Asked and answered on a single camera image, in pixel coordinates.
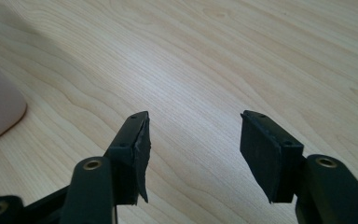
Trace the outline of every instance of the wood grain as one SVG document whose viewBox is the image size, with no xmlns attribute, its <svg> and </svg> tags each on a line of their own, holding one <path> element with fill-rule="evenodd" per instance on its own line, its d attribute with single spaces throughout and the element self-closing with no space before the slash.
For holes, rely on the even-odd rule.
<svg viewBox="0 0 358 224">
<path fill-rule="evenodd" d="M 296 223 L 239 152 L 245 109 L 358 178 L 358 1 L 0 1 L 0 71 L 29 106 L 0 137 L 0 195 L 26 204 L 143 110 L 150 203 L 121 223 Z"/>
</svg>

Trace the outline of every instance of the wooden table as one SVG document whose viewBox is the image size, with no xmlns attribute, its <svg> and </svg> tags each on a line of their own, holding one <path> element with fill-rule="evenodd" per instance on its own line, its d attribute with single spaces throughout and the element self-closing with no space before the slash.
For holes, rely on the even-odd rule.
<svg viewBox="0 0 358 224">
<path fill-rule="evenodd" d="M 240 154 L 264 113 L 358 178 L 358 1 L 0 1 L 0 71 L 28 103 L 0 137 L 0 195 L 32 203 L 147 110 L 149 204 L 121 223 L 296 223 Z"/>
</svg>

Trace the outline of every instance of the light wooden surface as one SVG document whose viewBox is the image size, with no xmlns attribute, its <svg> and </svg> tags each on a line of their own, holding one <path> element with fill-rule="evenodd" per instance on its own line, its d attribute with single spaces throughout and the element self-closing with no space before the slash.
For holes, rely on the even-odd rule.
<svg viewBox="0 0 358 224">
<path fill-rule="evenodd" d="M 150 204 L 121 223 L 296 223 L 240 154 L 245 109 L 358 178 L 358 1 L 0 1 L 0 71 L 29 106 L 0 137 L 0 195 L 25 204 L 143 110 Z"/>
</svg>

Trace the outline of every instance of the table surface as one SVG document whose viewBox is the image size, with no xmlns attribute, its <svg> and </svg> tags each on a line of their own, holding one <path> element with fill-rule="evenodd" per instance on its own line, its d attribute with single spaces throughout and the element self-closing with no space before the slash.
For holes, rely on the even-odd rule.
<svg viewBox="0 0 358 224">
<path fill-rule="evenodd" d="M 121 223 L 296 223 L 240 154 L 266 114 L 358 178 L 358 1 L 0 1 L 0 71 L 24 95 L 0 195 L 32 203 L 147 110 L 149 203 Z"/>
</svg>

